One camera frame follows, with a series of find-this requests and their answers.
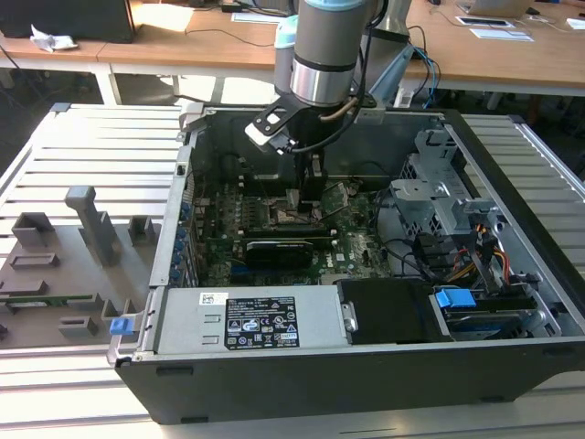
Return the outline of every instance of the black plastic part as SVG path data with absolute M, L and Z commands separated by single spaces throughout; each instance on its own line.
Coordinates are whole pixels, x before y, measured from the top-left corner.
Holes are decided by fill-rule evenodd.
M 455 243 L 451 236 L 436 237 L 429 233 L 419 233 L 412 245 L 414 257 L 428 265 L 439 276 L 451 272 L 453 267 Z
M 294 270 L 309 268 L 313 263 L 310 242 L 250 242 L 246 246 L 246 265 L 249 268 Z
M 70 102 L 55 102 L 49 111 L 50 112 L 66 112 L 69 108 L 71 108 Z
M 356 312 L 352 345 L 446 341 L 429 300 L 432 287 L 401 279 L 361 279 L 337 284 Z
M 404 34 L 398 34 L 396 32 L 388 32 L 387 30 L 372 29 L 372 37 L 384 39 L 386 41 L 395 41 L 397 43 L 408 43 L 410 36 Z
M 526 123 L 526 121 L 519 114 L 508 114 L 508 117 L 513 123 Z
M 240 5 L 239 3 L 222 3 L 221 4 L 221 12 L 241 12 L 244 10 L 244 6 Z
M 254 116 L 254 126 L 264 135 L 277 133 L 294 118 L 300 111 L 311 108 L 306 103 L 299 101 L 293 94 L 283 94 L 275 102 L 267 106 L 264 111 Z M 268 122 L 268 117 L 277 113 L 279 120 L 276 123 Z

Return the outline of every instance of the warning label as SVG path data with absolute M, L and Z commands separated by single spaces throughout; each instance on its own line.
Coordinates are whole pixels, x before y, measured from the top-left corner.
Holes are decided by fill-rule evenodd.
M 298 348 L 294 297 L 228 299 L 225 340 L 229 350 Z

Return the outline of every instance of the wire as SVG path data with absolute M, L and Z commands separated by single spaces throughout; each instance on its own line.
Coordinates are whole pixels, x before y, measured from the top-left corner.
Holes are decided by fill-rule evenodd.
M 388 177 L 392 178 L 392 174 L 390 174 L 379 162 L 377 162 L 376 160 L 364 160 L 363 162 L 357 162 L 354 163 L 353 166 L 351 166 L 350 170 L 351 172 L 348 172 L 348 174 L 350 176 L 354 175 L 356 173 L 356 169 L 359 169 L 361 166 L 363 165 L 373 165 L 375 167 L 377 167 L 380 171 L 382 171 L 384 174 L 386 174 Z
M 242 43 L 246 43 L 246 44 L 250 44 L 252 46 L 256 46 L 257 48 L 269 48 L 271 46 L 274 46 L 274 43 L 271 44 L 257 44 L 257 43 L 253 43 L 251 41 L 247 41 L 243 38 L 240 38 L 234 34 L 230 34 L 229 32 L 226 32 L 223 29 L 194 29 L 194 30 L 186 30 L 185 31 L 185 35 L 189 35 L 189 34 L 194 34 L 196 32 L 221 32 L 222 34 L 226 34 L 229 35 L 230 37 L 234 37 L 235 39 L 238 39 L 239 41 L 241 41 Z
M 439 72 L 439 78 L 437 79 L 437 84 L 435 85 L 435 88 L 438 89 L 439 88 L 439 84 L 441 83 L 441 78 L 442 78 L 441 66 L 434 59 L 429 59 L 429 61 L 432 62 L 432 63 L 434 63 L 435 66 L 437 66 L 437 71 Z
M 370 21 L 369 25 L 367 25 L 368 28 L 370 29 L 374 28 L 382 22 L 382 20 L 386 16 L 386 13 L 388 12 L 389 3 L 390 3 L 389 0 L 384 0 L 384 3 L 382 3 L 382 7 L 380 9 L 379 14 L 372 21 Z
M 406 259 L 406 256 L 408 255 L 408 253 L 405 254 L 404 256 L 400 256 L 398 253 L 392 251 L 391 249 L 386 248 L 386 251 L 388 252 L 389 255 L 395 257 L 396 259 L 398 259 L 399 261 L 401 261 L 403 263 L 406 263 L 410 267 L 414 268 L 418 273 L 420 273 L 419 266 L 416 263 L 411 262 L 408 259 Z
M 325 146 L 328 146 L 328 145 L 332 144 L 334 141 L 336 141 L 337 139 L 339 139 L 339 137 L 341 137 L 341 134 L 343 134 L 345 131 L 347 131 L 347 129 L 349 129 L 349 127 L 356 121 L 357 115 L 359 114 L 359 110 L 361 109 L 362 104 L 364 102 L 364 98 L 366 96 L 366 71 L 367 71 L 367 61 L 369 59 L 369 48 L 371 46 L 371 43 L 372 43 L 372 29 L 369 28 L 367 31 L 367 42 L 366 42 L 366 52 L 364 54 L 364 65 L 362 68 L 362 75 L 361 75 L 361 79 L 359 82 L 359 90 L 357 91 L 357 105 L 356 105 L 356 108 L 354 109 L 353 114 L 351 115 L 349 120 L 346 122 L 346 124 L 344 124 L 341 128 L 339 128 L 339 130 L 337 130 L 335 133 L 331 134 L 329 137 L 325 138 L 321 142 L 317 142 L 316 144 L 306 146 L 304 148 L 298 148 L 298 149 L 291 149 L 289 147 L 288 149 L 286 149 L 287 153 L 289 153 L 289 154 L 305 154 L 305 153 L 310 153 L 311 151 L 314 151 L 315 149 L 320 149 L 320 148 L 323 148 Z
M 445 18 L 445 20 L 447 20 L 447 21 L 448 21 L 449 23 L 451 23 L 453 26 L 456 26 L 456 27 L 468 27 L 467 25 L 462 25 L 461 23 L 455 23 L 455 22 L 451 21 L 451 19 L 450 19 L 449 17 L 447 17 L 447 16 L 446 16 L 446 15 L 445 15 L 445 14 L 444 14 L 444 13 L 443 13 L 441 10 L 439 10 L 439 7 L 438 7 L 438 6 L 434 6 L 434 7 L 432 7 L 432 8 L 429 10 L 429 14 L 430 14 L 430 15 L 433 15 L 434 13 L 439 13 L 439 14 L 441 14 L 441 15 L 442 15 L 442 16 Z
M 37 94 L 37 96 L 40 99 L 44 99 L 43 93 L 41 93 L 38 90 L 38 88 L 35 86 L 35 84 L 33 84 L 33 82 L 30 80 L 30 78 L 27 76 L 27 74 L 22 69 L 20 69 L 20 66 L 18 64 L 16 64 L 16 61 L 13 60 L 13 58 L 8 54 L 8 52 L 6 52 L 6 50 L 4 49 L 4 47 L 1 44 L 0 44 L 0 50 L 2 50 L 2 53 L 4 53 L 4 55 L 8 58 L 8 60 L 10 62 L 12 62 L 12 64 L 16 67 L 16 69 L 20 72 L 20 74 L 25 78 L 25 81 L 27 82 L 28 86 L 35 91 L 35 93 Z
M 504 252 L 494 251 L 494 254 L 502 259 L 502 271 L 504 274 L 504 281 L 507 284 L 510 284 L 510 258 Z
M 448 277 L 445 280 L 447 282 L 456 281 L 457 279 L 461 279 L 462 277 L 464 277 L 466 274 L 469 274 L 473 270 L 475 270 L 475 264 L 473 264 L 473 262 L 470 262 L 469 264 L 465 265 L 460 271 L 453 273 L 451 277 Z
M 402 276 L 406 276 L 406 274 L 404 273 L 404 266 L 406 265 L 406 258 L 408 258 L 409 256 L 414 257 L 414 253 L 413 252 L 408 252 L 406 253 L 404 256 L 402 256 L 402 261 L 400 262 L 400 274 Z
M 431 69 L 431 73 L 432 73 L 431 91 L 429 92 L 429 99 L 422 106 L 422 108 L 427 108 L 429 106 L 429 104 L 431 103 L 431 100 L 434 96 L 434 93 L 435 93 L 435 90 L 437 87 L 436 73 L 435 73 L 435 67 L 434 67 L 435 61 L 429 59 L 429 57 L 427 57 L 427 54 L 424 53 L 419 48 L 414 48 L 414 49 L 417 51 L 417 53 L 420 55 L 420 57 L 425 61 L 425 63 L 429 67 L 429 69 Z
M 427 52 L 427 36 L 424 33 L 424 29 L 418 25 L 408 27 L 408 30 L 411 30 L 411 29 L 419 29 L 420 30 L 420 33 L 422 34 L 422 51 L 426 55 L 428 53 Z M 424 63 L 424 67 L 427 69 L 427 75 L 424 77 L 424 81 L 422 82 L 422 84 L 419 86 L 419 88 L 412 95 L 412 99 L 416 98 L 419 95 L 419 93 L 422 91 L 422 89 L 424 89 L 424 86 L 427 85 L 427 82 L 428 82 L 429 77 L 431 75 L 431 69 L 429 69 L 429 64 L 427 64 L 426 61 Z
M 319 120 L 321 122 L 333 122 L 339 119 L 341 116 L 346 114 L 351 107 L 357 104 L 357 98 L 351 98 L 343 107 L 332 114 L 327 114 L 326 116 L 320 115 Z
M 422 34 L 422 50 L 424 51 L 424 53 L 427 53 L 427 36 L 424 33 L 424 29 L 418 25 L 416 26 L 411 26 L 411 27 L 407 27 L 408 30 L 411 29 L 418 29 L 420 30 L 420 33 Z
M 291 15 L 296 15 L 296 7 L 294 7 L 294 0 L 289 0 L 289 10 L 291 11 Z

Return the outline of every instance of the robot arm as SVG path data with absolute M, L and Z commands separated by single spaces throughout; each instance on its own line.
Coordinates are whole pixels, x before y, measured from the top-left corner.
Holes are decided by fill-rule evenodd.
M 371 29 L 389 0 L 300 0 L 290 93 L 283 94 L 246 128 L 263 151 L 306 154 L 334 142 L 356 119 L 365 96 Z M 367 30 L 365 53 L 360 44 Z M 358 54 L 364 61 L 357 95 L 347 101 Z M 349 122 L 343 115 L 356 106 Z M 282 130 L 288 128 L 288 135 Z

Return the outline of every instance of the wooden desk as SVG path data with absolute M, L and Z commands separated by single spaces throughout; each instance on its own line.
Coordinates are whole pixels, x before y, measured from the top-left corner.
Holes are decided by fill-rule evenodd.
M 566 18 L 577 17 L 580 11 L 572 6 L 541 3 L 535 8 L 566 29 Z M 425 30 L 430 56 L 441 65 L 440 88 L 585 96 L 585 32 L 560 32 L 524 19 L 526 24 L 518 28 L 530 32 L 535 42 L 480 39 L 470 27 L 455 26 L 438 11 L 453 23 L 455 16 L 463 14 L 455 0 L 442 0 L 442 5 L 434 8 L 426 0 L 413 0 L 407 21 L 409 26 L 420 25 Z M 184 31 L 206 29 L 188 35 Z M 252 46 L 210 29 L 269 46 Z M 275 29 L 275 25 L 234 23 L 230 14 L 218 10 L 196 11 L 180 30 L 143 26 L 131 45 L 82 41 L 80 49 L 49 54 L 26 39 L 8 39 L 6 48 L 26 69 L 94 73 L 104 102 L 115 104 L 120 103 L 115 73 L 172 75 L 175 85 L 177 75 L 240 76 L 271 82 Z M 419 30 L 412 29 L 411 35 L 421 46 Z M 1 54 L 0 67 L 11 67 Z M 421 61 L 411 62 L 401 92 L 417 89 L 425 74 Z
M 103 41 L 76 41 L 78 48 L 71 50 L 57 50 L 46 52 L 35 46 L 28 38 L 4 38 L 0 43 L 10 57 L 22 69 L 31 70 L 60 70 L 85 71 L 92 73 L 98 80 L 101 97 L 104 102 L 120 103 L 120 95 L 108 64 L 98 62 L 98 53 L 106 45 Z M 10 76 L 6 70 L 12 69 L 14 64 L 4 53 L 0 52 L 0 72 L 4 73 L 0 79 L 10 84 Z
M 568 32 L 525 16 L 522 23 L 516 23 L 517 30 L 530 34 L 534 42 L 480 39 L 470 27 L 455 26 L 439 14 L 458 23 L 455 16 L 463 12 L 454 0 L 443 0 L 438 7 L 413 0 L 407 21 L 409 26 L 424 28 L 429 55 L 441 66 L 441 88 L 585 95 L 585 32 L 569 31 L 566 25 L 567 17 L 578 17 L 582 9 L 542 3 L 534 8 Z M 412 29 L 410 34 L 413 43 L 422 47 L 420 31 Z M 415 90 L 425 75 L 422 61 L 412 61 L 401 85 L 407 91 Z
M 268 47 L 246 44 L 213 29 Z M 231 14 L 219 10 L 195 11 L 185 31 L 144 25 L 132 45 L 106 44 L 98 60 L 112 64 L 273 71 L 275 32 L 276 25 L 233 22 Z

